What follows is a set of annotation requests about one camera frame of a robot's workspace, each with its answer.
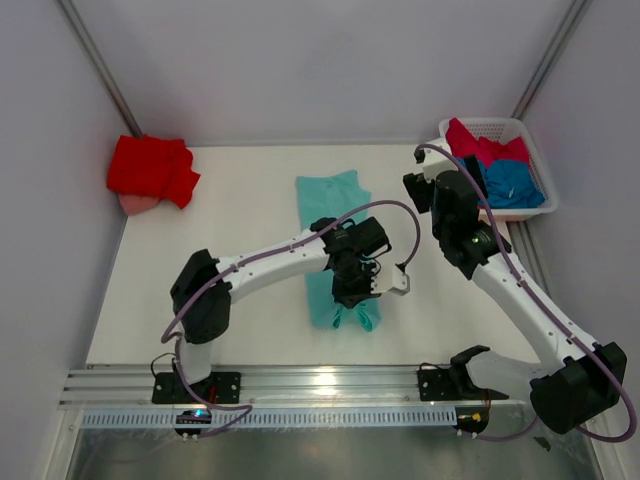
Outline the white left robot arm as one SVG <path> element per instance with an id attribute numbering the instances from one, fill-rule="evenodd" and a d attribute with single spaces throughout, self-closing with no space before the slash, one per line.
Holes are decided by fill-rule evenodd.
<path id="1" fill-rule="evenodd" d="M 353 308 L 378 296 L 377 257 L 390 250 L 375 218 L 339 223 L 325 217 L 291 240 L 251 254 L 215 258 L 206 249 L 193 253 L 170 289 L 179 323 L 176 392 L 190 402 L 207 395 L 213 341 L 228 329 L 235 303 L 292 277 L 327 271 L 329 297 Z"/>

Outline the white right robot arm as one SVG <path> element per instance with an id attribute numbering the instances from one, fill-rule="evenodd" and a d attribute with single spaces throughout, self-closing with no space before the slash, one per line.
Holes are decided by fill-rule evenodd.
<path id="1" fill-rule="evenodd" d="M 534 350 L 528 363 L 488 347 L 469 348 L 450 361 L 448 385 L 460 397 L 487 388 L 526 401 L 549 429 L 565 434 L 624 403 L 627 357 L 614 342 L 603 345 L 570 320 L 527 274 L 492 219 L 481 220 L 482 192 L 464 168 L 443 161 L 403 185 L 416 210 L 431 215 L 432 234 L 444 258 L 486 293 Z"/>

